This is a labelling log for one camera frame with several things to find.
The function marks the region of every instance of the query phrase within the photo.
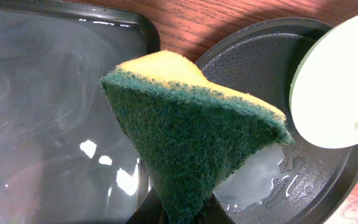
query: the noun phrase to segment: wooden table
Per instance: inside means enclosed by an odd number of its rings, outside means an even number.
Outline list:
[[[358,15],[358,0],[69,0],[139,12],[156,26],[162,49],[195,61],[231,33],[279,17],[309,17],[332,25]],[[326,222],[358,223],[358,183]]]

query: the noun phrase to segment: baking tray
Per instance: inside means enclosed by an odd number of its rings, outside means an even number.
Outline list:
[[[99,79],[159,49],[140,14],[0,1],[0,224],[124,223],[134,213],[147,175]]]
[[[208,80],[250,93],[282,110],[296,142],[283,147],[285,158],[278,166],[290,175],[272,186],[270,196],[245,210],[221,201],[236,223],[322,223],[358,180],[358,145],[345,149],[311,145],[296,131],[288,105],[297,66],[330,29],[331,25],[311,19],[265,21],[230,35],[196,62]],[[231,196],[240,198],[239,194]]]

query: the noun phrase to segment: sponge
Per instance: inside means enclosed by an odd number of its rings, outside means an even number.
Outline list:
[[[170,223],[190,222],[215,186],[258,150],[293,142],[280,110],[209,82],[172,52],[124,62],[101,85]]]

